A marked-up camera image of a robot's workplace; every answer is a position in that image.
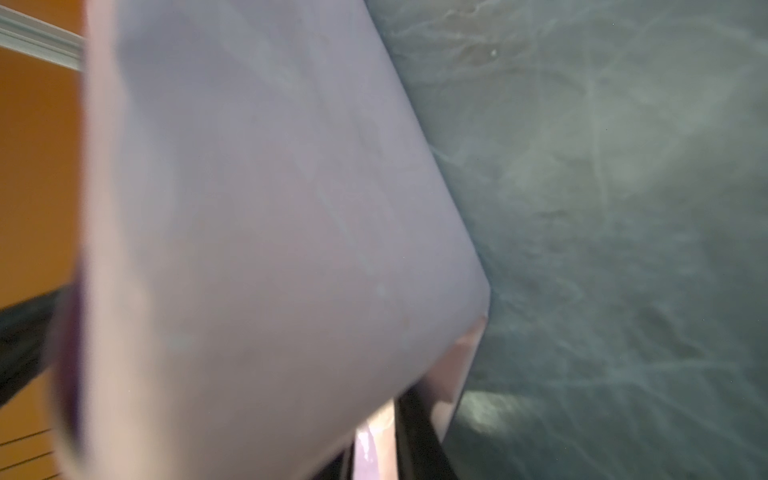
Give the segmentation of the purple wrapping paper sheet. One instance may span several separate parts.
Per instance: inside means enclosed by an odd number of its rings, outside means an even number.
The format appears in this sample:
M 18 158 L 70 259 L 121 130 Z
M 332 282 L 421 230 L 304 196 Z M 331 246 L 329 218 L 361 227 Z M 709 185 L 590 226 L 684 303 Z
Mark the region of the purple wrapping paper sheet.
M 400 479 L 490 288 L 362 1 L 90 1 L 78 268 L 49 347 L 68 479 Z

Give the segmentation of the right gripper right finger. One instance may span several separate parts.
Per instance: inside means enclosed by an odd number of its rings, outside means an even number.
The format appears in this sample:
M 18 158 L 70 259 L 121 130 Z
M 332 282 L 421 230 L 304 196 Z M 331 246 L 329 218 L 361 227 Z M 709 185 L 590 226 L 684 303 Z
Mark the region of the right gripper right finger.
M 401 480 L 458 480 L 416 387 L 394 403 L 398 477 Z

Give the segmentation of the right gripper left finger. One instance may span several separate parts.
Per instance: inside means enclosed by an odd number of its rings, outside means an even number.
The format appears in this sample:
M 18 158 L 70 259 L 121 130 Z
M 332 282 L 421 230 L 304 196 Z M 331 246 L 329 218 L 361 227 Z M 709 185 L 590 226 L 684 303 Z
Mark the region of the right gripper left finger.
M 355 443 L 350 443 L 332 461 L 316 472 L 312 480 L 353 480 Z

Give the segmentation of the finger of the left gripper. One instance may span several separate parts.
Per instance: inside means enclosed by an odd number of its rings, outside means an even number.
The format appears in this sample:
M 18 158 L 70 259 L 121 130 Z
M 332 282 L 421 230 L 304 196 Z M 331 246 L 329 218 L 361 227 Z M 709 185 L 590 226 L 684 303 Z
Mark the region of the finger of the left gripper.
M 6 405 L 42 369 L 42 349 L 63 289 L 1 309 L 1 404 Z

